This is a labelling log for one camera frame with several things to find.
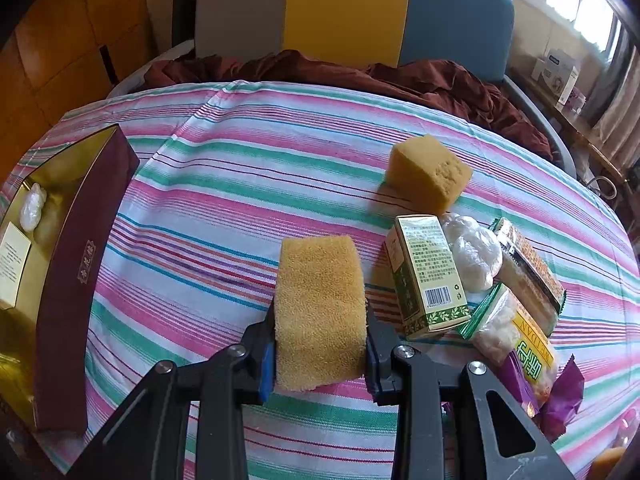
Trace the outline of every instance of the metal bolt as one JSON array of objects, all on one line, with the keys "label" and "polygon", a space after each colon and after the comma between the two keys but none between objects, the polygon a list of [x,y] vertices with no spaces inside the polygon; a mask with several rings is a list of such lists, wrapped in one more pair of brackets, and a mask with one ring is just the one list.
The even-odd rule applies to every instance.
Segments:
[{"label": "metal bolt", "polygon": [[483,375],[486,372],[486,364],[480,361],[471,361],[466,367],[473,375]]},{"label": "metal bolt", "polygon": [[415,350],[409,345],[398,345],[394,348],[396,357],[408,359],[415,355]]},{"label": "metal bolt", "polygon": [[171,361],[158,361],[154,370],[158,374],[167,374],[174,369],[174,364]]},{"label": "metal bolt", "polygon": [[226,351],[233,357],[242,357],[246,354],[246,348],[242,345],[231,345]]}]

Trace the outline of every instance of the tiled floor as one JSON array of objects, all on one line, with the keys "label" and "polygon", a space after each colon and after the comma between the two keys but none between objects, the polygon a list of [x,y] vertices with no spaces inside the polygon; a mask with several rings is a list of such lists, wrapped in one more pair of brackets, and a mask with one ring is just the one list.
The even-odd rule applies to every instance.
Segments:
[{"label": "tiled floor", "polygon": [[36,0],[25,13],[0,51],[0,182],[66,111],[110,92],[102,46],[119,80],[155,56],[145,0]]}]

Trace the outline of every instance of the sponge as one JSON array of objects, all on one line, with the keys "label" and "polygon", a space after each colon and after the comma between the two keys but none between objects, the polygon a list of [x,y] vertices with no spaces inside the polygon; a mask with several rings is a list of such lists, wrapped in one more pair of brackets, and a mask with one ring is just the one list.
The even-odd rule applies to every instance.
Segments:
[{"label": "sponge", "polygon": [[273,306],[279,386],[312,390],[363,374],[364,278],[351,238],[284,239]]},{"label": "sponge", "polygon": [[446,212],[471,180],[473,170],[429,135],[391,149],[385,180],[423,214]]}]

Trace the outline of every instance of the barcode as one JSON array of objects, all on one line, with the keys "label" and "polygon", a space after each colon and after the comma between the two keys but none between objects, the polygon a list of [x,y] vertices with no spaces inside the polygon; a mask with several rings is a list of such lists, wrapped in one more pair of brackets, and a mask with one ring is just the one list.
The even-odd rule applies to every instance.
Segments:
[{"label": "barcode", "polygon": [[451,294],[448,286],[428,288],[424,291],[424,299],[427,306],[440,306],[451,302]]}]

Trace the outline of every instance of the purple item on shelf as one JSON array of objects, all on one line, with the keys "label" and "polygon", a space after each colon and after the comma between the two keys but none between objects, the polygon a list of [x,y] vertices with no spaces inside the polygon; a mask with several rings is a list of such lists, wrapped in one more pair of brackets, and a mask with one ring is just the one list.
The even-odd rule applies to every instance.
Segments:
[{"label": "purple item on shelf", "polygon": [[524,377],[522,363],[515,350],[511,350],[511,352],[507,354],[506,359],[500,368],[496,370],[495,375],[500,379],[500,382],[504,384],[509,393],[520,403],[522,409],[530,418],[533,418],[539,412],[538,401],[533,394],[531,384],[529,384],[529,381]]},{"label": "purple item on shelf", "polygon": [[572,355],[540,409],[540,430],[549,442],[555,442],[564,434],[566,425],[578,413],[583,397],[584,376]]}]

